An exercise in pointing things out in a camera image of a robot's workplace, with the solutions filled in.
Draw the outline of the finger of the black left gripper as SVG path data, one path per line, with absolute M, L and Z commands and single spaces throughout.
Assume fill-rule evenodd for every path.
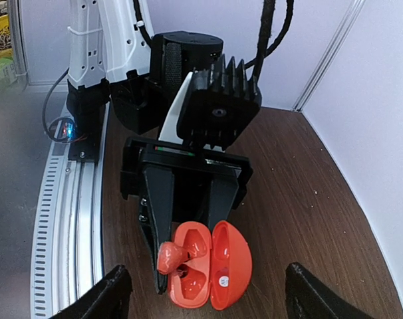
M 140 222 L 152 261 L 154 287 L 157 294 L 165 293 L 168 277 L 157 270 L 160 245 L 169 241 L 172 233 L 174 206 L 174 174 L 172 170 L 148 165 L 142 171 L 142 192 L 140 215 L 146 220 Z
M 228 218 L 238 190 L 236 177 L 215 177 L 209 187 L 206 225 L 214 229 L 216 224 Z

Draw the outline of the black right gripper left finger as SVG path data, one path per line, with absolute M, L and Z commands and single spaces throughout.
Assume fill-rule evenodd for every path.
M 127 318 L 132 279 L 124 265 L 116 265 L 76 302 L 51 318 Z

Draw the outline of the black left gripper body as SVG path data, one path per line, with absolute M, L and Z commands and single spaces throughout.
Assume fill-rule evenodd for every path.
M 129 137 L 122 149 L 120 192 L 124 199 L 138 195 L 142 170 L 147 165 L 171 169 L 187 179 L 184 189 L 200 185 L 214 175 L 230 175 L 237 180 L 232 208 L 237 209 L 247 194 L 247 183 L 253 174 L 249 158 L 213 150 L 193 151 L 183 145 L 150 138 Z

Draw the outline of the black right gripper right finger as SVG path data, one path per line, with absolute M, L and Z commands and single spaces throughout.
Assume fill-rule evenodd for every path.
M 288 318 L 370 318 L 340 298 L 300 263 L 285 271 L 285 302 Z

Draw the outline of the red earbud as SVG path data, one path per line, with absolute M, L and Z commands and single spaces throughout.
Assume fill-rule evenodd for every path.
M 167 275 L 190 259 L 190 253 L 177 244 L 166 241 L 160 245 L 157 259 L 157 271 Z

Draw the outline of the red round earbud charging case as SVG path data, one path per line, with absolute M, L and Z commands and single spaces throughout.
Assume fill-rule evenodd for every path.
M 182 223 L 171 242 L 188 250 L 190 259 L 168 276 L 168 295 L 181 308 L 211 302 L 220 311 L 235 304 L 247 290 L 253 262 L 243 235 L 227 221 L 210 231 L 195 221 Z

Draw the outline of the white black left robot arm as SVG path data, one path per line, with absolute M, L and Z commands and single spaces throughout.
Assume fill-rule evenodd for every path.
M 248 158 L 226 152 L 260 109 L 255 77 L 226 58 L 216 36 L 154 33 L 145 1 L 72 1 L 67 108 L 76 140 L 100 145 L 101 110 L 111 105 L 133 132 L 122 151 L 119 191 L 139 200 L 139 223 L 150 251 L 154 286 L 172 225 L 223 223 L 247 193 Z

